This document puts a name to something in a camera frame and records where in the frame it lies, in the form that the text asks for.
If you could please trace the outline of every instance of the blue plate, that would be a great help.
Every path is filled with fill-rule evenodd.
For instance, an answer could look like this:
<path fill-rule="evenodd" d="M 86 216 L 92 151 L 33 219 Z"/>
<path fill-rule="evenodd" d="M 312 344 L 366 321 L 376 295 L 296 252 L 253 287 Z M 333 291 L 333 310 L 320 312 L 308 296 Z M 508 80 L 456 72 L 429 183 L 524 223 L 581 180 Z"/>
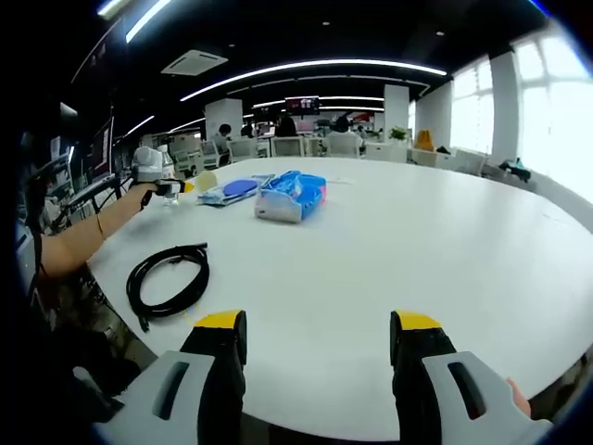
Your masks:
<path fill-rule="evenodd" d="M 253 190 L 258 186 L 257 181 L 252 181 L 249 179 L 240 179 L 238 181 L 233 181 L 222 189 L 222 193 L 224 193 L 227 197 L 232 197 L 235 195 L 244 195 L 245 193 Z"/>

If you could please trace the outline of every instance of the white pillar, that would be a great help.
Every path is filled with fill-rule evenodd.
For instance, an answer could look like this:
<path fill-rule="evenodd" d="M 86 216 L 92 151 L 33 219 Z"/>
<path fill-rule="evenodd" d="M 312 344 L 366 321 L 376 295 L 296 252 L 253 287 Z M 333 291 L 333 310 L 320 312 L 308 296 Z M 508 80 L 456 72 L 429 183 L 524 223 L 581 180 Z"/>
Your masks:
<path fill-rule="evenodd" d="M 493 163 L 515 159 L 519 149 L 519 85 L 513 53 L 490 60 L 494 95 Z"/>
<path fill-rule="evenodd" d="M 436 148 L 451 143 L 453 82 L 445 83 L 416 102 L 416 135 L 428 130 Z"/>
<path fill-rule="evenodd" d="M 384 89 L 385 141 L 394 127 L 408 128 L 408 107 L 410 106 L 410 90 L 407 86 L 386 85 Z"/>
<path fill-rule="evenodd" d="M 216 134 L 224 123 L 231 125 L 231 137 L 240 137 L 243 127 L 243 101 L 240 99 L 222 99 L 207 104 L 204 109 L 206 116 L 206 138 Z"/>

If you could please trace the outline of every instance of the ceiling light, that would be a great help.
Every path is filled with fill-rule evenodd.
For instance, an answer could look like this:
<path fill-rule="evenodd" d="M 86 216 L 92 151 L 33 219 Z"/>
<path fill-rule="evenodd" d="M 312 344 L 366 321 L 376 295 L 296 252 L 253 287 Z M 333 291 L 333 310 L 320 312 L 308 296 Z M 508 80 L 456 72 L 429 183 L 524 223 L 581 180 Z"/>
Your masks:
<path fill-rule="evenodd" d="M 187 122 L 184 125 L 180 125 L 179 127 L 175 127 L 172 130 L 169 130 L 169 133 L 176 132 L 177 130 L 179 130 L 183 127 L 186 127 L 187 125 L 191 125 L 192 123 L 198 123 L 198 122 L 205 121 L 205 120 L 206 120 L 206 118 L 200 118 L 200 119 L 196 119 L 195 121 Z"/>
<path fill-rule="evenodd" d="M 140 127 L 142 127 L 145 123 L 147 123 L 148 121 L 150 121 L 151 119 L 154 119 L 154 116 L 149 117 L 148 119 L 144 119 L 142 122 L 140 122 L 138 125 L 136 125 L 135 127 L 133 127 L 129 132 L 126 133 L 126 136 L 128 134 L 132 134 L 133 132 L 135 132 L 136 130 L 138 130 Z"/>
<path fill-rule="evenodd" d="M 111 0 L 101 6 L 101 8 L 96 12 L 101 17 L 106 17 L 109 15 L 116 6 L 118 6 L 123 0 Z"/>
<path fill-rule="evenodd" d="M 376 100 L 377 102 L 384 102 L 382 97 L 363 97 L 358 95 L 329 95 L 327 97 L 320 97 L 320 100 Z"/>
<path fill-rule="evenodd" d="M 278 104 L 283 104 L 283 103 L 284 103 L 284 99 L 274 100 L 273 102 L 263 102 L 261 104 L 256 104 L 252 108 L 269 107 L 270 105 L 278 105 Z"/>
<path fill-rule="evenodd" d="M 285 97 L 284 100 L 288 99 L 315 99 L 318 95 L 296 95 L 295 97 Z"/>
<path fill-rule="evenodd" d="M 408 70 L 418 70 L 424 72 L 430 72 L 432 74 L 436 74 L 439 76 L 446 76 L 447 72 L 442 70 L 435 70 L 434 68 L 423 67 L 421 65 L 413 65 L 411 63 L 403 63 L 403 62 L 393 62 L 389 60 L 369 60 L 364 58 L 334 58 L 329 60 L 310 60 L 308 62 L 297 62 L 297 63 L 288 63 L 285 65 L 278 65 L 275 67 L 264 68 L 262 70 L 255 70 L 246 72 L 245 74 L 240 74 L 238 76 L 231 77 L 229 79 L 225 79 L 224 81 L 213 83 L 210 86 L 202 88 L 201 90 L 197 90 L 196 92 L 187 95 L 180 99 L 181 102 L 186 101 L 187 99 L 191 99 L 197 95 L 201 95 L 206 91 L 213 90 L 214 88 L 218 88 L 219 86 L 226 85 L 228 83 L 241 81 L 243 79 L 247 79 L 249 77 L 259 76 L 261 74 L 267 74 L 269 72 L 275 72 L 280 70 L 292 70 L 296 68 L 306 68 L 306 67 L 319 67 L 319 66 L 326 66 L 326 65 L 371 65 L 371 66 L 382 66 L 382 67 L 391 67 L 391 68 L 405 68 Z"/>
<path fill-rule="evenodd" d="M 373 107 L 319 107 L 319 109 L 355 109 L 360 111 L 385 111 L 384 108 Z"/>
<path fill-rule="evenodd" d="M 170 0 L 158 0 L 146 13 L 132 26 L 130 32 L 126 34 L 126 44 L 132 41 L 135 35 L 144 28 L 144 26 L 150 21 L 156 14 L 168 4 Z"/>

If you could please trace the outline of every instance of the white table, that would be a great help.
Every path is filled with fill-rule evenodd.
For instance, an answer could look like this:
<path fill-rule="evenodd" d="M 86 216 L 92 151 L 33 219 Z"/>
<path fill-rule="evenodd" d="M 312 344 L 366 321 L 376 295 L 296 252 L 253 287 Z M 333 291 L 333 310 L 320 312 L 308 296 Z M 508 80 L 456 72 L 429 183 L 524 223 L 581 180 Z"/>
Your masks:
<path fill-rule="evenodd" d="M 533 397 L 593 341 L 593 235 L 543 197 L 466 174 L 359 159 L 252 159 L 220 181 L 300 169 L 327 200 L 300 225 L 254 217 L 254 200 L 150 205 L 89 265 L 109 302 L 156 354 L 177 350 L 211 312 L 247 313 L 245 412 L 338 439 L 398 439 L 389 314 L 424 312 Z M 187 313 L 145 334 L 125 294 L 132 268 L 164 248 L 207 241 L 211 276 Z M 169 299 L 194 264 L 149 275 Z"/>

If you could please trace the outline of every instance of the black cable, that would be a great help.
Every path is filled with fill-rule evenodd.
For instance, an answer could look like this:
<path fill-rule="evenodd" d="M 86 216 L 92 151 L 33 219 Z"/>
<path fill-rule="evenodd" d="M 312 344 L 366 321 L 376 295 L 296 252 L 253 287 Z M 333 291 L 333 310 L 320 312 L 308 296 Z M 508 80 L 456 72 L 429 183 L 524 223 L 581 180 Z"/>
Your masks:
<path fill-rule="evenodd" d="M 126 292 L 132 310 L 138 316 L 140 327 L 142 327 L 144 332 L 147 332 L 149 329 L 148 320 L 150 318 L 166 317 L 184 311 L 202 297 L 210 277 L 210 268 L 208 266 L 208 257 L 206 255 L 207 247 L 208 244 L 203 243 L 168 248 L 167 250 L 163 250 L 162 252 L 148 257 L 134 267 L 132 273 L 130 273 L 130 276 L 128 277 Z M 169 263 L 171 264 L 176 264 L 181 260 L 194 262 L 200 266 L 200 272 L 184 290 L 169 301 L 154 306 L 148 306 L 147 304 L 144 304 L 140 298 L 142 282 L 144 281 L 146 274 L 153 267 L 161 264 L 165 260 L 169 260 Z"/>

